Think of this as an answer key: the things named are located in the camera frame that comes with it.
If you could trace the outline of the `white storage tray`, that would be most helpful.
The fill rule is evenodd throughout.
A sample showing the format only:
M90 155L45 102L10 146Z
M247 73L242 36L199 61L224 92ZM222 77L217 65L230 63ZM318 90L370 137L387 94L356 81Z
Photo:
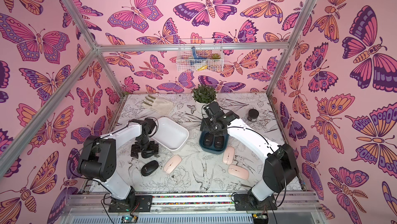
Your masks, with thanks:
M172 152L180 150L188 138L189 131L167 117L158 119L158 130L152 136L154 141Z

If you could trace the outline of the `teal storage box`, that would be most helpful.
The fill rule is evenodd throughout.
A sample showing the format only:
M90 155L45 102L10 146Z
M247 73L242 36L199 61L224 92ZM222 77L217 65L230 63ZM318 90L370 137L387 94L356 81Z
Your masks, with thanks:
M228 145L229 135L215 136L207 131L201 133L199 145L203 151L220 155Z

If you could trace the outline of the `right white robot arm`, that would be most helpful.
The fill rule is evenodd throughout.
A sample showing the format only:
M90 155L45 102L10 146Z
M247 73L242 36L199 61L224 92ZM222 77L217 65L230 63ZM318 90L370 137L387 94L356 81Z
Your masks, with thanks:
M299 169L292 147L280 145L249 127L237 114L207 112L202 127L214 136L228 134L249 148L263 163L262 179L249 191L251 205L260 205L275 193L285 193L287 185L298 176Z

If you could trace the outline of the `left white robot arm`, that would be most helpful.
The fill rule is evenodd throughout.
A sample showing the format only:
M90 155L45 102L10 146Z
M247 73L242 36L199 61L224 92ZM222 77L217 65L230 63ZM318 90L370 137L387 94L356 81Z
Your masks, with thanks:
M102 136L89 136L83 143L77 171L99 183L110 193L111 207L131 211L137 208L135 190L116 172L117 150L131 140L131 157L150 158L158 154L159 145L150 138L158 131L154 117L132 119L125 127Z

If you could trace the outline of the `black mouse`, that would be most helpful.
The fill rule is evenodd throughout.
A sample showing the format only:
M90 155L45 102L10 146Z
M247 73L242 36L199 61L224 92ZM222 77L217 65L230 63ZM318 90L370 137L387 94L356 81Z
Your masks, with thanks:
M223 150L224 136L216 136L214 139L214 149L217 151Z
M211 147L213 145L214 135L210 133L206 133L204 135L203 146Z
M150 162L148 162L147 164L145 164L142 168L141 168L141 175L143 177L147 177L152 175L157 169L159 168L159 163L156 160L152 160Z

